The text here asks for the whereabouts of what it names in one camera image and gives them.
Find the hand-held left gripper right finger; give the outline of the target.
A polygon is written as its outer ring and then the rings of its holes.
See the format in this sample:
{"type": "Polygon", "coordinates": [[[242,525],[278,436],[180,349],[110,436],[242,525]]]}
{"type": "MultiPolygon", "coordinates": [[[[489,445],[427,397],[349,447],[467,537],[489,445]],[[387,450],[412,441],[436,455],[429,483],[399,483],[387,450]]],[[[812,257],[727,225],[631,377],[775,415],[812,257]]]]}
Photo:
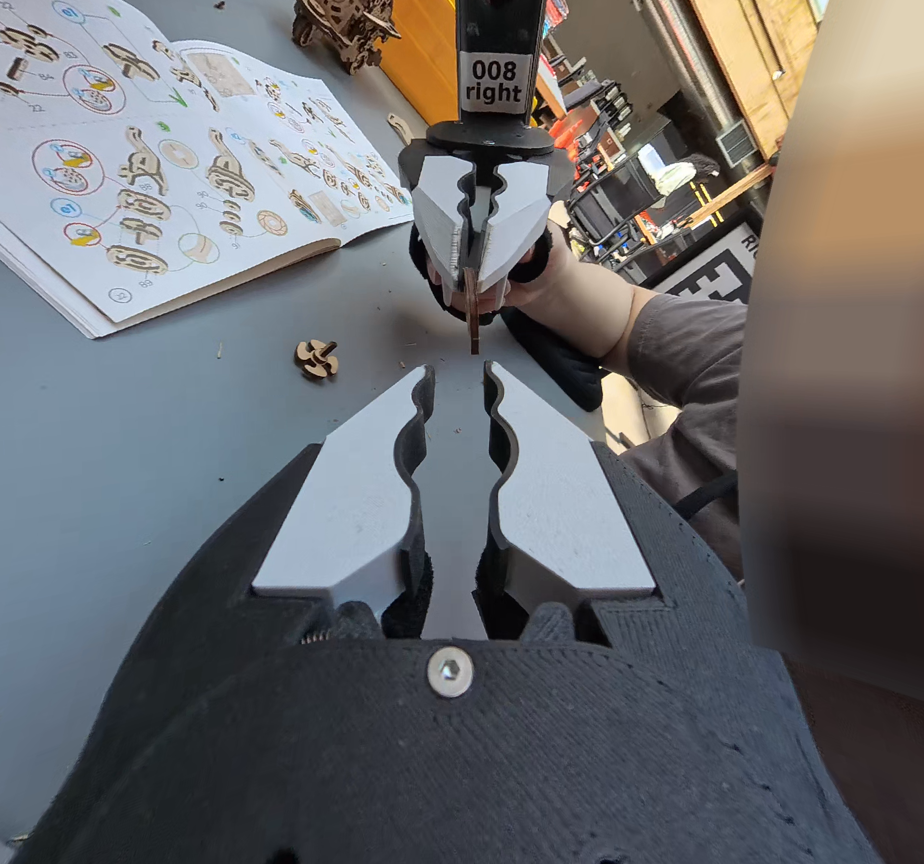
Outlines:
{"type": "Polygon", "coordinates": [[[498,362],[485,362],[491,489],[483,593],[532,613],[655,591],[590,437],[498,362]]]}

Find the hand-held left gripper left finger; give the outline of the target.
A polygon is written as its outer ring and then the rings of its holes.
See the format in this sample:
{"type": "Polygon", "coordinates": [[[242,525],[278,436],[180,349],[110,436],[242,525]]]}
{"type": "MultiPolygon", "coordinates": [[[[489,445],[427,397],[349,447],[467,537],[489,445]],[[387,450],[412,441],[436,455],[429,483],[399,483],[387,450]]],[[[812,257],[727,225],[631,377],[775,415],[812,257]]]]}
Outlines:
{"type": "Polygon", "coordinates": [[[331,432],[252,581],[260,596],[364,603],[382,616],[425,569],[421,494],[435,372],[422,365],[331,432]]]}

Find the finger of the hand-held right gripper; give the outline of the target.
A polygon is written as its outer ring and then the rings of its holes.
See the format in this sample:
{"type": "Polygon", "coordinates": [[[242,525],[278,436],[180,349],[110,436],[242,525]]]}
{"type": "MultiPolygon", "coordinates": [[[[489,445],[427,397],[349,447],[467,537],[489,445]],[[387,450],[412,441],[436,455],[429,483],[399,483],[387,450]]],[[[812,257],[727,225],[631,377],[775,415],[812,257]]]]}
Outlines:
{"type": "Polygon", "coordinates": [[[467,270],[474,274],[471,297],[478,296],[476,190],[476,166],[469,156],[426,157],[412,189],[411,259],[445,306],[453,294],[465,296],[467,270]]]}
{"type": "Polygon", "coordinates": [[[496,309],[505,283],[547,225],[550,169],[542,160],[486,162],[487,214],[477,236],[477,308],[496,309]]]}

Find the wooden hub with axle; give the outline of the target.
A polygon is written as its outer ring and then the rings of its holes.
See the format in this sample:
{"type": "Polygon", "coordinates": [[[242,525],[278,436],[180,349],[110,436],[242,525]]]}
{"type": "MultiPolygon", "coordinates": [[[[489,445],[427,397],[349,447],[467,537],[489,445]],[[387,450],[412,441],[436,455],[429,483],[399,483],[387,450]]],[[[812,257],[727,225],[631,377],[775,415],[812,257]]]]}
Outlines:
{"type": "Polygon", "coordinates": [[[337,347],[336,341],[300,341],[295,347],[294,364],[303,376],[312,380],[335,376],[339,369],[338,359],[334,355],[337,347]]]}

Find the wooden model assembly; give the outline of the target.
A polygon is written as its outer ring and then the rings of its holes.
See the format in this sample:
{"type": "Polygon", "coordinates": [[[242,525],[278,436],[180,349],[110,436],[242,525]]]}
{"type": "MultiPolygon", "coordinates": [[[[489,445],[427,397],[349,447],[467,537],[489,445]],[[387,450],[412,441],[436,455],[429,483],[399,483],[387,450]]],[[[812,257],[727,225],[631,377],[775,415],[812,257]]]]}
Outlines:
{"type": "Polygon", "coordinates": [[[322,40],[351,75],[381,64],[379,42],[400,39],[393,20],[396,0],[294,0],[292,40],[301,48],[322,40]]]}

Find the person's right hand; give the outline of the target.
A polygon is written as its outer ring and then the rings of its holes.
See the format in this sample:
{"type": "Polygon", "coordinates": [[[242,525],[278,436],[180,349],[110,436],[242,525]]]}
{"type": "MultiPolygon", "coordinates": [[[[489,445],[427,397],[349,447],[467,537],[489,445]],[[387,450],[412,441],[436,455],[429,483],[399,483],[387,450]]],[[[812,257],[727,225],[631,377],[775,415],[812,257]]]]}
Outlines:
{"type": "Polygon", "coordinates": [[[476,301],[478,316],[491,317],[505,306],[523,309],[533,306],[542,311],[561,292],[577,263],[566,231],[549,218],[545,234],[515,265],[529,271],[537,268],[537,276],[517,281],[513,278],[514,271],[511,271],[502,284],[479,294],[476,301]]]}

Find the yellow plastic bin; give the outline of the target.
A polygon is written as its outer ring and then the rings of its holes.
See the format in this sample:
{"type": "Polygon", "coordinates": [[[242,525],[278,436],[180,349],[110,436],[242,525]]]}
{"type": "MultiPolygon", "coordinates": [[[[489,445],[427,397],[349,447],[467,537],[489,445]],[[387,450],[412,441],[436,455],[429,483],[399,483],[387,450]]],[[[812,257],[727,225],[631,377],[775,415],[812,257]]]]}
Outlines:
{"type": "Polygon", "coordinates": [[[383,70],[428,124],[530,119],[546,0],[396,0],[383,70]]]}

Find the person's torso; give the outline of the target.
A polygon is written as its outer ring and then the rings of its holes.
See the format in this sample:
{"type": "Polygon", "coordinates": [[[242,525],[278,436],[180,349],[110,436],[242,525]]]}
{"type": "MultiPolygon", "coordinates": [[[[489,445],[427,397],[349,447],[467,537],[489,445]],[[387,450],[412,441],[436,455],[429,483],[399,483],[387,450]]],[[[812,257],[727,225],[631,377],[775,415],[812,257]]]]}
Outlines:
{"type": "MultiPolygon", "coordinates": [[[[621,455],[621,460],[670,506],[737,471],[736,401],[689,405],[667,431],[621,455]]],[[[687,518],[722,564],[740,582],[740,516],[736,482],[687,518]]]]}

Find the black white marker board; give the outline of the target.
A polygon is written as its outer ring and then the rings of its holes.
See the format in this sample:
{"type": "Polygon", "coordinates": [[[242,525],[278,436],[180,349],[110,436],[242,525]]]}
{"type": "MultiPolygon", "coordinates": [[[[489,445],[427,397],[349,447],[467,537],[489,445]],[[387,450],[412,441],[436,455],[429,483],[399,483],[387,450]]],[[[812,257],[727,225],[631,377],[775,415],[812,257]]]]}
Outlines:
{"type": "Polygon", "coordinates": [[[642,286],[683,299],[746,305],[756,266],[758,230],[745,216],[707,229],[642,286]]]}

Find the instruction booklet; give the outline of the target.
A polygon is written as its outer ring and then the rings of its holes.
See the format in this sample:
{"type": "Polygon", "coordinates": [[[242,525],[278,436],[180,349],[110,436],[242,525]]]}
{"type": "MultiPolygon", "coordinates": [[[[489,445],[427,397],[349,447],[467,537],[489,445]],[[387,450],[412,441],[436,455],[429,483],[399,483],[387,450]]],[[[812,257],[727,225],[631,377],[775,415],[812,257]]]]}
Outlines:
{"type": "Polygon", "coordinates": [[[121,0],[2,0],[2,262],[98,339],[409,223],[321,80],[121,0]]]}

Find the wall air vent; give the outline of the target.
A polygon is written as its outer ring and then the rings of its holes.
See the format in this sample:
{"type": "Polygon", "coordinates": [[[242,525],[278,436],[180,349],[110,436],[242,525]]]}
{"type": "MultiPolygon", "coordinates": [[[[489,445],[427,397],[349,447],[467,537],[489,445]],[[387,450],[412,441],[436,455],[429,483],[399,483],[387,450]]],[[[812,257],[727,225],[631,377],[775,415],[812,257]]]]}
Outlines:
{"type": "Polygon", "coordinates": [[[722,129],[715,142],[730,168],[738,167],[759,152],[745,119],[737,119],[722,129]]]}

